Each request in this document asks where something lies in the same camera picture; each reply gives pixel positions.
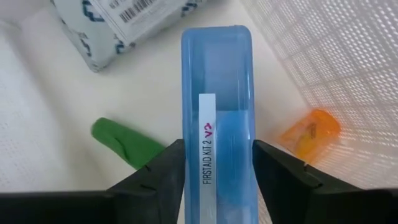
blue plastic case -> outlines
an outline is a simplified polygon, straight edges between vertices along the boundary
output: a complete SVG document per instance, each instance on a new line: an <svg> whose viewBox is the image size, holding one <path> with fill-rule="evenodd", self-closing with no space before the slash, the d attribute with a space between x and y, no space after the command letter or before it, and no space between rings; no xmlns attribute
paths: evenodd
<svg viewBox="0 0 398 224"><path fill-rule="evenodd" d="M182 36L185 223L257 224L252 45L244 26Z"/></svg>

white table surface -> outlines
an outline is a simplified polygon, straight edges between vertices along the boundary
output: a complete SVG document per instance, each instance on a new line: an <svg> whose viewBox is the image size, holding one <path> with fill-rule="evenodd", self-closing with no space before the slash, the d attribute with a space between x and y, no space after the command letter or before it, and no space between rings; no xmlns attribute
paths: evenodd
<svg viewBox="0 0 398 224"><path fill-rule="evenodd" d="M270 140L307 106L238 0L210 1L100 74L89 70L49 8L22 23L21 52L65 134L85 150L77 161L91 164L104 179L102 185L84 181L76 190L105 189L134 172L91 137L98 118L113 119L164 144L182 137L181 34L188 27L235 24L252 33L256 134ZM180 216L183 223L183 212Z"/></svg>

white mesh basket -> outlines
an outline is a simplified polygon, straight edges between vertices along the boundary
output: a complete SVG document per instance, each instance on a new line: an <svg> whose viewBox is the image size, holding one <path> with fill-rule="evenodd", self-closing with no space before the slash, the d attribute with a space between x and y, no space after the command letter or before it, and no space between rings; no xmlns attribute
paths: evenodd
<svg viewBox="0 0 398 224"><path fill-rule="evenodd" d="M214 21L208 22L212 20L209 19L200 22L194 14L192 19L187 18L186 22L177 25L178 28L174 32L182 32L184 26L227 26L239 23L240 20L245 21L244 25L251 26L251 21L246 21L245 12L234 13L227 9L233 6L234 10L240 10L241 4L237 2L238 0L218 1L221 3L212 4L210 1L209 7L203 9L202 17L213 16ZM396 0L240 0L240 2L294 82L307 107L327 109L343 127L340 142L326 149L327 156L317 164L317 168L365 189L397 187L398 2ZM175 101L176 98L180 99L180 87L175 84L180 83L178 75L180 55L176 53L178 47L175 47L179 46L180 34L173 36L166 33L157 37L153 43L134 53L139 57L132 56L134 58L130 58L131 60L121 59L120 63L116 62L112 68L116 73L125 74L125 77L133 77L131 72L133 68L129 67L129 64L135 61L137 62L134 65L135 74L148 70L150 74L136 75L137 78L132 80L124 76L99 79L94 78L93 74L87 74L88 69L78 60L80 57L77 52L72 49L72 45L62 34L58 24L53 22L49 13L42 11L32 16L38 8L48 3L47 0L0 0L0 3L4 6L0 9L1 19L6 17L18 23L23 18L33 17L31 21L25 21L22 26L23 35L28 37L26 42L34 43L28 47L33 51L28 52L28 55L30 53L34 59L38 58L35 66L39 68L37 69L39 73L51 74L47 82L38 85L40 82L32 78L35 76L34 72L26 69L20 55L16 53L17 47L11 41L15 38L10 36L14 31L6 32L0 27L2 50L0 56L3 62L7 62L0 69L0 191L105 189L130 174L130 167L119 164L119 158L111 152L105 152L105 148L99 156L98 148L103 146L89 137L90 124L99 116L104 116L104 111L116 114L116 117L126 117L128 114L132 118L126 120L140 124L148 129L147 132L158 131L158 133L154 131L154 135L159 138L164 136L162 140L165 142L172 142L181 136L180 128L169 125L173 121L175 126L181 127L180 102ZM259 43L263 44L263 39L258 40L255 27L249 28L252 30L256 46L255 65L256 61L257 65L259 64L258 61L261 60L259 58L262 56L264 60L272 61L274 56L266 55L267 49L257 49ZM53 40L59 43L50 45L49 42ZM66 56L58 54L54 57L53 51L56 50L62 50ZM150 66L153 61L158 64ZM279 73L268 73L264 66L270 65L265 63L260 66L262 70L266 70L267 76L279 75ZM69 67L75 69L73 73L69 71L63 73L63 68ZM168 81L174 76L152 75L159 70L175 74L175 79L169 83ZM72 78L66 79L62 75L57 76L58 74L69 75ZM70 93L71 97L62 95L61 99L65 101L61 102L57 101L59 100L57 96L45 96L45 93L49 92L46 88L51 90L49 87L51 85L56 86L53 91L62 91L62 85L56 83L57 79L68 81L77 93L75 95ZM158 87L152 90L156 94L135 97L132 83L140 84L134 86L137 88L135 93L145 89L152 90L156 85ZM266 93L257 86L258 83L256 83L256 100L259 99L259 93ZM295 91L282 89L278 91L288 91L292 98L297 97L292 95ZM126 100L113 101L113 98L125 95L127 92L131 95L126 97ZM95 94L100 97L85 96ZM68 116L64 115L77 110L66 108L85 106L85 102L79 104L68 100L78 101L80 98L94 99L93 101L98 101L98 104L92 103L80 108L78 113L84 116L73 117L77 122L71 125L71 119L66 119ZM149 112L144 106L134 109L129 106L143 102L151 105L148 102L155 100L157 100L153 104L155 106L152 106L153 110ZM52 101L53 104L47 104L47 101ZM286 109L288 108L282 106L279 110L275 110L274 114L283 114L282 111ZM261 116L258 112L259 107L256 105L256 118ZM260 202L260 220L261 223L271 222L263 201Z"/></svg>

green plastic piece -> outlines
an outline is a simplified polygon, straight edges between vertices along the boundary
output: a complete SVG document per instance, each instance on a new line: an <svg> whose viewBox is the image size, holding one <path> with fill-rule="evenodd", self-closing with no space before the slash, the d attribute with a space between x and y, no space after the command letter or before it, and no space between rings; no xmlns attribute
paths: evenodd
<svg viewBox="0 0 398 224"><path fill-rule="evenodd" d="M94 123L91 134L137 170L165 149L157 141L106 118Z"/></svg>

blue rectangular item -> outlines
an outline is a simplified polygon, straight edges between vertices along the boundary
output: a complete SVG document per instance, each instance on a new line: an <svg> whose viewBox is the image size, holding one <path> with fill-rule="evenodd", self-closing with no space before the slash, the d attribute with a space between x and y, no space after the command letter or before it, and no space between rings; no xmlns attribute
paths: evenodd
<svg viewBox="0 0 398 224"><path fill-rule="evenodd" d="M182 36L186 224L257 224L252 45L244 26Z"/></svg>

